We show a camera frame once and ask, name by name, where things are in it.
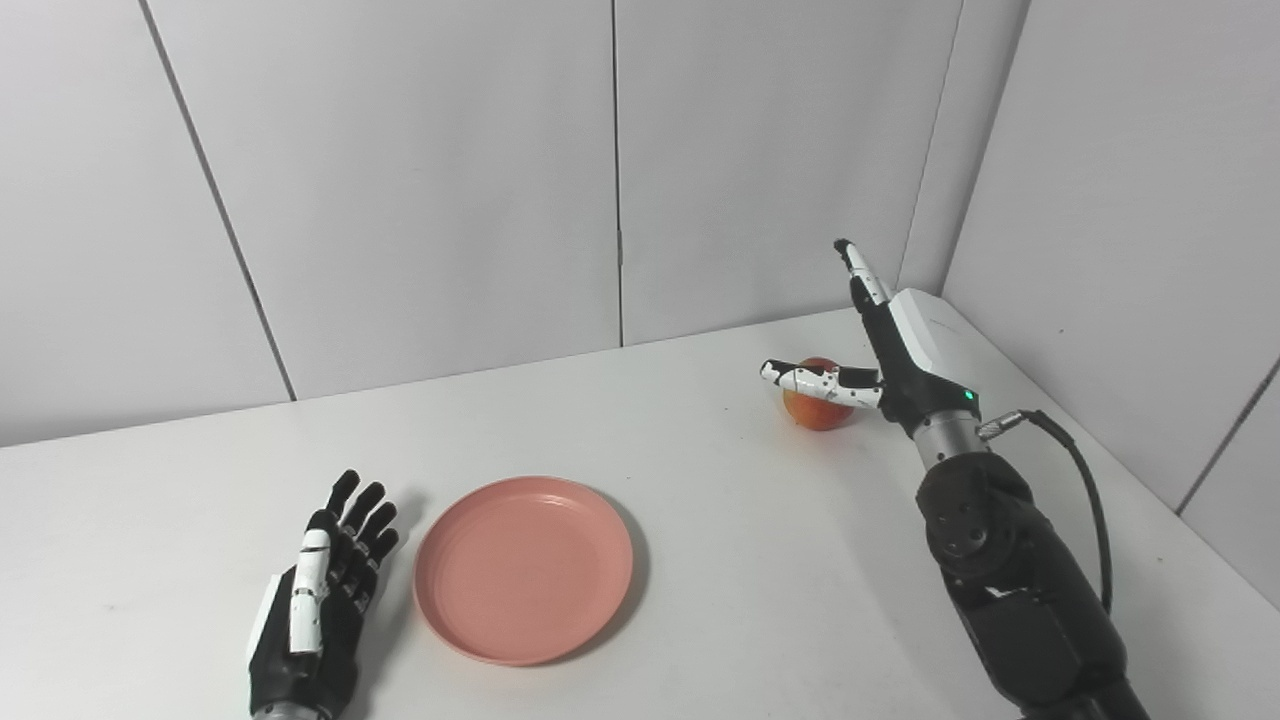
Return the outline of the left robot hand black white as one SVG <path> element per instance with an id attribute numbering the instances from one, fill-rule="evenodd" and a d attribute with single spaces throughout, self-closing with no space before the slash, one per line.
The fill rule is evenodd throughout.
<path id="1" fill-rule="evenodd" d="M 252 719 L 338 719 L 358 684 L 358 644 L 401 542 L 384 484 L 353 469 L 308 519 L 296 562 L 268 583 L 248 642 Z"/>

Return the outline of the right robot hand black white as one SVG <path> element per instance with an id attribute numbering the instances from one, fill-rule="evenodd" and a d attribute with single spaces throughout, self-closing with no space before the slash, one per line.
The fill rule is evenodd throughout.
<path id="1" fill-rule="evenodd" d="M 764 380 L 781 389 L 845 407 L 881 411 L 909 436 L 945 419 L 979 421 L 978 393 L 963 382 L 963 369 L 943 359 L 945 340 L 931 315 L 941 301 L 918 290 L 887 291 L 850 240 L 833 242 L 849 273 L 852 306 L 859 313 L 876 368 L 815 363 L 762 364 Z"/>

